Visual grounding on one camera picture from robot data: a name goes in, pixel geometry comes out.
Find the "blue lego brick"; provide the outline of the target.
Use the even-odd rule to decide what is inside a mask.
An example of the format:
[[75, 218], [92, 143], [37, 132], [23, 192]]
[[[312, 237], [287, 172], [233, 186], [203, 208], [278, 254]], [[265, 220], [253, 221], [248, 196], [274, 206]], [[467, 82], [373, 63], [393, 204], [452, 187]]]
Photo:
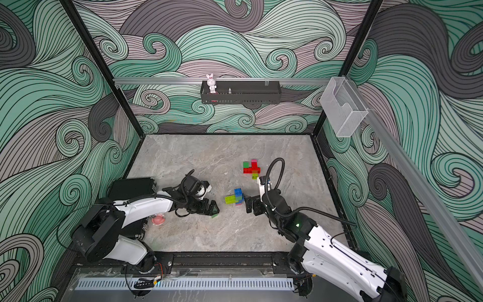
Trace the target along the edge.
[[241, 188], [237, 188], [234, 190], [235, 193], [235, 202], [236, 203], [242, 203], [244, 202], [244, 194], [242, 192]]

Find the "lime long lego brick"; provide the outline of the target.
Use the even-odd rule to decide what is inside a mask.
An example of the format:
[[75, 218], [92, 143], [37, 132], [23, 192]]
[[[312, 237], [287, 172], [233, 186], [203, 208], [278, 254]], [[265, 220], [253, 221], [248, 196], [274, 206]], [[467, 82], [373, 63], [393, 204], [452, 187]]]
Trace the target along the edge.
[[226, 205], [235, 204], [236, 202], [237, 202], [237, 199], [235, 195], [225, 196]]

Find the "long red lego brick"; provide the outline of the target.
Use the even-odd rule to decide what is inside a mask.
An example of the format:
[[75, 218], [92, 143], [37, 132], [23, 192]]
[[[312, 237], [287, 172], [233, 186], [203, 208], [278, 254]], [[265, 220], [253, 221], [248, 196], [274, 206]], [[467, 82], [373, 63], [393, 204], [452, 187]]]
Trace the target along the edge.
[[261, 168], [258, 166], [258, 164], [252, 164], [250, 163], [250, 168], [243, 168], [244, 174], [253, 174], [253, 173], [260, 173]]

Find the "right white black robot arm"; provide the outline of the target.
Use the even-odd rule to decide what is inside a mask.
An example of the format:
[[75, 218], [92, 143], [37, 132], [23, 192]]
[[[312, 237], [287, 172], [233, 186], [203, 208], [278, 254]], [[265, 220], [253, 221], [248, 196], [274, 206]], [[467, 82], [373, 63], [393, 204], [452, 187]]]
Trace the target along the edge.
[[246, 200], [261, 206], [279, 235], [294, 244], [288, 254], [292, 271], [319, 276], [357, 301], [407, 301], [406, 278], [398, 268], [364, 258], [304, 213], [291, 210], [267, 177], [257, 182], [259, 195]]

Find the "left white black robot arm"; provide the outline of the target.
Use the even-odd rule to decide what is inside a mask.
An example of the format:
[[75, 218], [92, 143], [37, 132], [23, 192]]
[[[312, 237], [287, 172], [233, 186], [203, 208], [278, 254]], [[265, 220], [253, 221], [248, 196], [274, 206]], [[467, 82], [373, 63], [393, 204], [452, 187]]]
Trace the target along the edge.
[[103, 198], [94, 204], [71, 232], [75, 248], [88, 262], [103, 259], [119, 260], [149, 273], [157, 264], [154, 251], [140, 239], [122, 234], [123, 229], [150, 216], [187, 211], [187, 215], [214, 216], [220, 213], [216, 201], [206, 195], [211, 191], [207, 181], [189, 171], [176, 186], [156, 193], [112, 200]]

